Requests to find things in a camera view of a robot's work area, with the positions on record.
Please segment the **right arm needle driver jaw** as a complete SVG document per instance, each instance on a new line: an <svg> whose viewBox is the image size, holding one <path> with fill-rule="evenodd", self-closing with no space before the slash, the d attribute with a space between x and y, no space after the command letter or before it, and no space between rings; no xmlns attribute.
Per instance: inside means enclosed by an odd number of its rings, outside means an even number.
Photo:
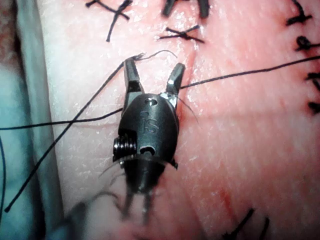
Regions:
<svg viewBox="0 0 320 240"><path fill-rule="evenodd" d="M124 81L127 95L131 93L145 93L140 82L135 61L132 57L124 61Z"/></svg>
<svg viewBox="0 0 320 240"><path fill-rule="evenodd" d="M179 94L185 69L186 66L180 62L173 68L168 77L164 92L168 97L177 96Z"/></svg>

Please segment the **right arm needle driver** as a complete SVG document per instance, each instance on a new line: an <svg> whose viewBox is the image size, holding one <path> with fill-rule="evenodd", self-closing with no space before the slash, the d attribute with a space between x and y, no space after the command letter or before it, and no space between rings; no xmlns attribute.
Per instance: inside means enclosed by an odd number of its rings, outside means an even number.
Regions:
<svg viewBox="0 0 320 240"><path fill-rule="evenodd" d="M123 111L114 139L113 160L150 152L172 163L179 134L179 120L172 104L160 95L136 96Z"/></svg>

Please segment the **left arm needle driver jaw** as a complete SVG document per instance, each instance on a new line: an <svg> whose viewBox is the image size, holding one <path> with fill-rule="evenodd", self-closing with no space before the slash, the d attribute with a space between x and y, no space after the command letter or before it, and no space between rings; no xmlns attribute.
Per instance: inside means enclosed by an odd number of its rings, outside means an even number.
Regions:
<svg viewBox="0 0 320 240"><path fill-rule="evenodd" d="M166 0L162 9L162 15L168 17L173 9L176 0Z"/></svg>
<svg viewBox="0 0 320 240"><path fill-rule="evenodd" d="M209 1L208 0L198 0L199 16L201 19L205 19L209 16Z"/></svg>

